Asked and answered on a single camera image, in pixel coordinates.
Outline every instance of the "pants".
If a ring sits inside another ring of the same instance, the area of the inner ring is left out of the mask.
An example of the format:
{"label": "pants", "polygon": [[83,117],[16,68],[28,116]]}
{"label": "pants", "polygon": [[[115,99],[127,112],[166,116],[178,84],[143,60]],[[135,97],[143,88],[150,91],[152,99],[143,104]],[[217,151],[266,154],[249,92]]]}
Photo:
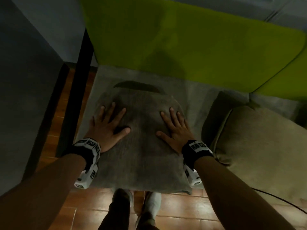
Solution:
{"label": "pants", "polygon": [[[128,230],[130,215],[129,198],[114,197],[109,206],[109,212],[103,219],[98,230]],[[143,213],[138,223],[137,230],[159,230],[155,227],[155,220],[151,213]]]}

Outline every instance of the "wristband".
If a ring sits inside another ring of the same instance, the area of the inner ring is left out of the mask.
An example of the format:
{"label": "wristband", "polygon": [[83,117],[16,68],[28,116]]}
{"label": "wristband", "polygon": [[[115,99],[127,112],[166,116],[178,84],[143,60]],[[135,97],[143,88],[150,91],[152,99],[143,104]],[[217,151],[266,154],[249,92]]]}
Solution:
{"label": "wristband", "polygon": [[91,138],[84,138],[67,148],[62,156],[67,154],[80,155],[86,161],[84,170],[91,170],[100,157],[100,151],[101,148],[98,142]]}
{"label": "wristband", "polygon": [[194,169],[194,163],[198,158],[203,156],[213,157],[212,151],[203,143],[197,140],[188,140],[188,142],[182,147],[183,159],[187,166],[191,170]]}

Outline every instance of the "black cable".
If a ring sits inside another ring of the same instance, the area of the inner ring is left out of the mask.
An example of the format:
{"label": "black cable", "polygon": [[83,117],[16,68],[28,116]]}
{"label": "black cable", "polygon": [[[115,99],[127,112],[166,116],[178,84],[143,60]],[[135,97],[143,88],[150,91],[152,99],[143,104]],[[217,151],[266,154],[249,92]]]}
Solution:
{"label": "black cable", "polygon": [[284,200],[284,199],[282,199],[282,198],[280,198],[280,197],[277,197],[277,196],[275,196],[275,195],[273,195],[273,194],[267,193],[267,192],[262,191],[262,190],[259,190],[259,189],[255,189],[255,188],[252,188],[252,189],[254,189],[254,190],[256,190],[256,191],[259,191],[259,192],[262,192],[262,193],[264,193],[264,194],[268,194],[268,195],[273,196],[273,197],[275,197],[275,198],[278,198],[278,199],[280,199],[281,201],[284,201],[284,202],[286,202],[286,203],[288,203],[288,204],[290,204],[290,205],[296,207],[297,209],[299,209],[300,211],[304,212],[304,213],[307,215],[307,212],[305,212],[303,209],[299,208],[298,206],[296,206],[296,205],[294,205],[294,204],[292,204],[292,203],[290,203],[290,202],[288,202],[288,201],[286,201],[286,200]]}

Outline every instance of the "shoe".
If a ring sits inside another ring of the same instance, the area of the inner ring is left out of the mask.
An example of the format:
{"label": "shoe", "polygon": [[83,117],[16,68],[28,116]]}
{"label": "shoe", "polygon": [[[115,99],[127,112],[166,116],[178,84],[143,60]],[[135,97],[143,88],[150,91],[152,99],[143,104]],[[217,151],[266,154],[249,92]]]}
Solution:
{"label": "shoe", "polygon": [[113,193],[112,201],[116,197],[124,197],[130,201],[130,207],[133,206],[133,194],[128,189],[121,189],[121,188],[111,188]]}
{"label": "shoe", "polygon": [[161,193],[147,192],[144,198],[142,212],[135,223],[136,228],[138,227],[140,219],[142,219],[141,224],[145,224],[147,222],[147,224],[151,224],[154,226],[156,216],[161,207],[161,200],[162,200]]}

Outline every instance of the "forearm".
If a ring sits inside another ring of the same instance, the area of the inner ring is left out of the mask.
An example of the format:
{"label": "forearm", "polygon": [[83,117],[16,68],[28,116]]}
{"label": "forearm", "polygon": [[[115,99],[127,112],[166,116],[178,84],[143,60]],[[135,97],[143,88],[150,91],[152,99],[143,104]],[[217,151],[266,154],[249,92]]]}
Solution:
{"label": "forearm", "polygon": [[81,156],[68,154],[0,197],[1,225],[47,230],[85,165]]}
{"label": "forearm", "polygon": [[199,158],[194,167],[226,230],[294,229],[259,194],[212,157]]}

